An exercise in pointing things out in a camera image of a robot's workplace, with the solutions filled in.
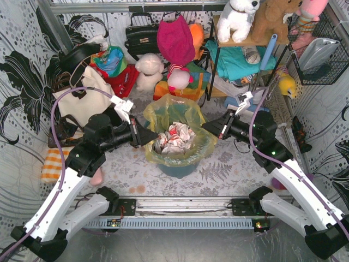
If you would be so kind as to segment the yellow trash bag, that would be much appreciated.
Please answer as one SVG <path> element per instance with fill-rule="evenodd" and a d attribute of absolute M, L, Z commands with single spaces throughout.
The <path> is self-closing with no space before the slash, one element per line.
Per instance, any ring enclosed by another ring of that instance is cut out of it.
<path fill-rule="evenodd" d="M 147 105 L 143 116 L 149 123 L 148 129 L 158 134 L 168 130 L 173 122 L 179 122 L 188 125 L 196 135 L 188 152 L 174 156 L 156 153 L 155 141 L 151 141 L 145 146 L 145 156 L 149 162 L 169 167 L 188 166 L 213 153 L 218 139 L 202 128 L 208 120 L 195 101 L 166 94 Z"/>

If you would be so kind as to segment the teal trash bin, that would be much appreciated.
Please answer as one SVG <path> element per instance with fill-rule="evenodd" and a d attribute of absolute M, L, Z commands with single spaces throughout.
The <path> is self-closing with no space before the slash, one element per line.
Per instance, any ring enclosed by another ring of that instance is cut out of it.
<path fill-rule="evenodd" d="M 165 166 L 163 164 L 157 164 L 157 167 L 165 174 L 168 175 L 170 177 L 174 177 L 174 178 L 178 178 L 178 179 L 182 179 L 188 175 L 190 175 L 191 173 L 193 173 L 200 162 L 196 162 L 194 164 L 190 164 L 187 166 L 175 166 L 175 167 L 171 167 L 171 166 Z"/>

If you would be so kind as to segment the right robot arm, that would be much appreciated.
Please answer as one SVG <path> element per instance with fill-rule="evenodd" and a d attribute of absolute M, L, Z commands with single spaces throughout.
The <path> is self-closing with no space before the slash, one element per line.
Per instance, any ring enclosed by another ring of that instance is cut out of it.
<path fill-rule="evenodd" d="M 295 207 L 263 186 L 250 195 L 256 213 L 276 216 L 304 237 L 309 249 L 328 259 L 348 244 L 348 215 L 333 205 L 302 171 L 292 153 L 275 137 L 277 124 L 268 111 L 257 111 L 245 123 L 227 110 L 202 128 L 219 139 L 234 137 L 252 148 L 257 164 L 277 179 L 295 198 Z"/>

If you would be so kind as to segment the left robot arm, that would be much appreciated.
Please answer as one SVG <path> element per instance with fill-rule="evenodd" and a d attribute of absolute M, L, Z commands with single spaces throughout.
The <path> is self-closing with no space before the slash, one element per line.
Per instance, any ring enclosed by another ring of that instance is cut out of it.
<path fill-rule="evenodd" d="M 44 261 L 55 261 L 71 237 L 89 221 L 118 210 L 119 194 L 103 186 L 88 202 L 71 213 L 69 207 L 81 188 L 93 177 L 111 152 L 125 143 L 133 147 L 148 144 L 158 137 L 130 116 L 113 126 L 106 114 L 90 117 L 81 141 L 70 151 L 62 173 L 37 213 L 24 226 L 15 227 L 11 236 Z"/>

